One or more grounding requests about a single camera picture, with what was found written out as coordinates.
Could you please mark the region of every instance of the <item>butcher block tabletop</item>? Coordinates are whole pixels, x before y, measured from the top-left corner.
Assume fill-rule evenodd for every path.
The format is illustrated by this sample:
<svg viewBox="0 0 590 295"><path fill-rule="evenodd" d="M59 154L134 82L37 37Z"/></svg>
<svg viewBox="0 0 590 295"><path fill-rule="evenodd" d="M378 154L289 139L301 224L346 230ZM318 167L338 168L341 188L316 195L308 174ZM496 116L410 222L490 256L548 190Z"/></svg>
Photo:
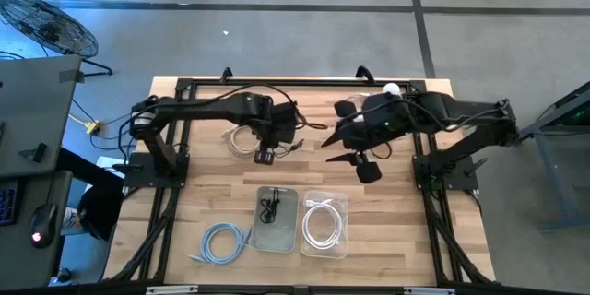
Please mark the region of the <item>butcher block tabletop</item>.
<svg viewBox="0 0 590 295"><path fill-rule="evenodd" d="M188 77L154 77L150 95L173 96L178 78ZM252 81L261 78L270 77L252 77ZM425 81L428 91L452 94L451 83L447 79ZM193 121L189 136L190 168L176 211L165 283L435 285L424 203L412 175L410 161L415 154L412 136L392 141L393 153L389 159L379 160L368 154L370 159L379 163L383 178L366 185L359 182L354 167L349 164L325 162L346 152L341 143L320 147L334 132L335 102L361 92L379 93L382 88L278 87L298 102L301 113L309 122L327 124L328 130L305 127L297 131L295 141L304 138L303 147L283 159L275 159L272 166L265 166L255 164L253 157L236 157L230 152L221 134L233 124L220 120ZM196 97L213 98L235 88L199 86ZM248 90L269 95L275 103L285 100L270 88ZM179 123L175 143L180 141L181 128ZM461 133L438 134L438 147L448 148L460 138ZM236 140L247 147L254 142L254 137L248 131L241 131ZM423 137L423 142L427 153L426 137ZM137 149L147 151L143 144L139 144ZM375 153L386 155L387 148L378 147ZM254 209L259 204L256 190L260 186L288 187L298 191L300 208L294 250L281 254L246 247L242 255L229 265L207 265L189 258L189 255L200 254L201 235L215 223L232 222L244 231L252 227ZM308 191L341 193L348 197L348 255L345 258L309 257L301 253L301 220L304 213L301 200ZM119 272L145 239L154 193L155 189L142 188L124 201L104 277ZM493 279L490 253L476 202L463 192L449 192L448 200L457 241L479 270ZM448 250L443 240L441 243L444 269L451 277ZM157 267L160 245L161 236L154 247L149 277L153 276ZM233 234L223 231L213 240L213 253L216 256L228 255L235 245Z"/></svg>

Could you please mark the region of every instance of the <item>coiled blue cable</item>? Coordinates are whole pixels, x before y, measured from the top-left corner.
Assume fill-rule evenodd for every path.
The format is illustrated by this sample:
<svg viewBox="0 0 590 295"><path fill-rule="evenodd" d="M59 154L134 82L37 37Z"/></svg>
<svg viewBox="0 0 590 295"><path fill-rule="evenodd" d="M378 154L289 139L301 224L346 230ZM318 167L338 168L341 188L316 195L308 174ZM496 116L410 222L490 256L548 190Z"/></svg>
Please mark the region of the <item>coiled blue cable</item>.
<svg viewBox="0 0 590 295"><path fill-rule="evenodd" d="M211 253L211 241L213 240L213 237L222 230L229 230L236 236L236 250L225 258L217 258L213 255L213 253ZM189 257L197 262L208 263L211 265L229 264L238 259L240 254L242 254L243 247L245 246L246 242L248 242L249 238L250 230L246 231L246 236L244 237L242 230L236 224L230 222L220 222L210 226L203 233L203 236L201 237L201 255L191 255Z"/></svg>

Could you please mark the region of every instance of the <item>coiled white cable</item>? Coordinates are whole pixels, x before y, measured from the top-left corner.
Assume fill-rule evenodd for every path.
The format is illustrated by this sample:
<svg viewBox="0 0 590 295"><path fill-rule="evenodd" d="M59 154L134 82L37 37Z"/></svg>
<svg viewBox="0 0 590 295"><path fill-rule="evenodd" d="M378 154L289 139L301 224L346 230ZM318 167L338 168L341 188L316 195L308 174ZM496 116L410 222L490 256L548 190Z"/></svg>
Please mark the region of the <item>coiled white cable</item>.
<svg viewBox="0 0 590 295"><path fill-rule="evenodd" d="M230 146L230 151L234 155L236 155L238 157L252 156L254 154L254 152L256 152L258 150L258 148L260 148L260 141L257 140L256 144L252 147L239 147L236 144L236 135L243 129L250 130L250 127L247 125L243 125L243 126L236 125L233 128L228 129L225 132L223 132L223 134L221 134L221 137L223 137L226 140L226 142L228 142L228 146Z"/></svg>
<svg viewBox="0 0 590 295"><path fill-rule="evenodd" d="M306 206L312 206L312 208L310 208L309 211L307 211L307 213L305 213L305 216L303 217L303 237L305 238L305 241L307 241L307 243L309 243L313 248L318 250L327 250L332 248L334 245L338 244L338 239L340 239L340 235L342 234L342 217L340 217L338 211L329 204L331 201L331 199L327 199L324 202L305 202ZM327 240L319 242L312 236L312 234L310 234L309 221L311 215L314 212L319 211L321 209L328 211L334 219L334 231L332 231L332 235L330 235L330 237Z"/></svg>

